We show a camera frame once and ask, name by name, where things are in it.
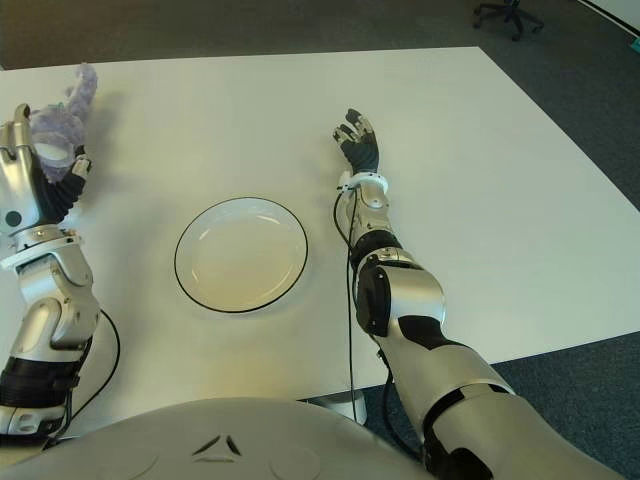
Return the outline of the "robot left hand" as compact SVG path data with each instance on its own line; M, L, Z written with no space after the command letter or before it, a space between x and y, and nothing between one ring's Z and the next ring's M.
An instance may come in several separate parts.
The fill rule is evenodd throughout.
M29 120L29 105L23 103L16 107L13 119L1 126L1 233L7 236L63 221L91 170L91 160L78 146L62 179L50 182L32 141Z

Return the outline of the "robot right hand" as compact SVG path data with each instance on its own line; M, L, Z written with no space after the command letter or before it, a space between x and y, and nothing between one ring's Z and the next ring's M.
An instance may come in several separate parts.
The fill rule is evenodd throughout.
M352 174L377 173L380 153L371 123L353 108L347 110L345 120L348 125L340 124L332 136L350 165Z

